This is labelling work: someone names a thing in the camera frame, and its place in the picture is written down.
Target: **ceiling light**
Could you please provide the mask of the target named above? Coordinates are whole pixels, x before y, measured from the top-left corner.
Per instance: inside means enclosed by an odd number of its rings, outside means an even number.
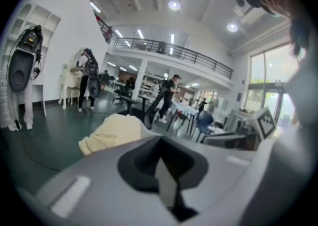
[[[141,33],[141,31],[140,31],[140,30],[137,30],[137,32],[138,32],[140,38],[141,38],[141,39],[144,39],[144,36],[143,36],[143,34]]]
[[[174,44],[174,34],[171,34],[171,43]]]
[[[115,32],[119,35],[120,38],[123,38],[123,36],[121,35],[121,33],[118,30],[115,30]]]
[[[96,10],[97,13],[101,13],[100,9],[92,2],[90,2],[90,5],[93,7],[94,10]]]
[[[174,10],[174,11],[181,10],[181,4],[179,4],[176,1],[171,1],[168,6],[171,10]]]
[[[130,67],[131,69],[133,69],[134,71],[138,71],[138,69],[137,69],[136,67],[132,66],[132,65],[129,65],[129,67]]]
[[[111,62],[107,62],[109,65],[112,65],[112,66],[116,66],[115,64],[111,63]]]
[[[236,33],[238,31],[238,26],[230,23],[227,25],[227,29],[231,32],[231,33]]]

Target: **blue chair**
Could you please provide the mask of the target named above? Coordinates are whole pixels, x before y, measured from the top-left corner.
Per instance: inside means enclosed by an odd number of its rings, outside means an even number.
[[[211,125],[213,123],[213,121],[214,120],[213,120],[213,117],[212,117],[211,113],[202,110],[200,112],[200,114],[199,114],[198,119],[197,119],[197,126],[195,127],[191,138],[193,138],[195,130],[198,128],[200,133],[198,135],[198,138],[197,138],[196,142],[198,142],[201,133],[204,133],[204,137],[203,137],[203,139],[204,139],[205,136],[207,136],[208,134],[211,133],[211,130],[208,128],[208,126]]]

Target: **balcony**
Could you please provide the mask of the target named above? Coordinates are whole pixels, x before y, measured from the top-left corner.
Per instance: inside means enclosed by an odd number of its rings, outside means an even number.
[[[233,69],[210,57],[165,42],[148,39],[120,38],[117,36],[115,31],[113,31],[110,38],[107,38],[106,34],[108,31],[108,26],[101,19],[97,19],[97,22],[105,39],[114,48],[130,48],[164,54],[166,56],[188,61],[196,65],[202,65],[205,68],[209,68],[211,71],[218,73],[231,80]]]

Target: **white ceiling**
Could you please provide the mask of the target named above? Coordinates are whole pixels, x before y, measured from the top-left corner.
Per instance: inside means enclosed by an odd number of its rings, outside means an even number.
[[[149,11],[160,11],[163,15],[172,12],[168,8],[168,3],[172,0],[91,0],[102,11],[101,18],[110,21],[112,18],[121,14],[138,12],[143,15]],[[248,5],[243,9],[238,8],[235,0],[175,0],[182,5],[178,12],[180,19],[200,22],[208,28],[212,37],[216,37],[230,51],[238,41],[251,39],[255,36],[255,28],[259,33],[284,22],[283,18],[274,18],[262,10],[253,10],[247,17],[242,15],[249,8]],[[235,22],[239,26],[237,33],[230,33],[226,30],[226,25]],[[119,26],[124,37],[139,38],[137,29],[141,29],[146,39],[170,42],[170,34],[176,34],[176,45],[184,46],[188,34],[174,31],[173,24],[171,29],[149,26]]]
[[[116,68],[124,67],[130,73],[137,73],[138,71],[134,71],[133,69],[129,67],[129,65],[132,65],[139,69],[141,64],[141,60],[137,58],[120,57],[120,56],[114,56],[109,54],[107,54],[107,56],[110,62],[117,65]],[[149,75],[153,75],[153,76],[160,76],[160,77],[164,77],[164,73],[168,73],[170,74],[169,78],[172,78],[174,74],[178,74],[181,76],[180,85],[183,85],[183,86],[199,83],[200,84],[200,87],[198,87],[199,89],[203,89],[203,88],[211,88],[215,90],[224,89],[223,86],[220,86],[217,83],[214,83],[206,78],[200,77],[198,75],[194,75],[184,70],[163,65],[160,63],[147,62],[145,73]]]

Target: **floor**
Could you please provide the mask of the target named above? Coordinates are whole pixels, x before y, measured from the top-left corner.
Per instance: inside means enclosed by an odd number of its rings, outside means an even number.
[[[20,132],[4,128],[2,132],[8,149],[5,143],[0,146],[13,182],[35,194],[48,179],[83,158],[78,141],[90,135],[105,117],[125,109],[125,105],[112,104],[113,96],[104,92],[96,100],[94,112],[83,110],[79,113],[76,100],[72,106],[67,104],[66,110],[58,103],[47,105],[46,117],[41,107],[34,107],[33,130],[27,130],[24,123]],[[167,133],[168,124],[157,122],[153,131],[190,140],[186,134],[187,121],[176,132],[180,123],[176,121]]]

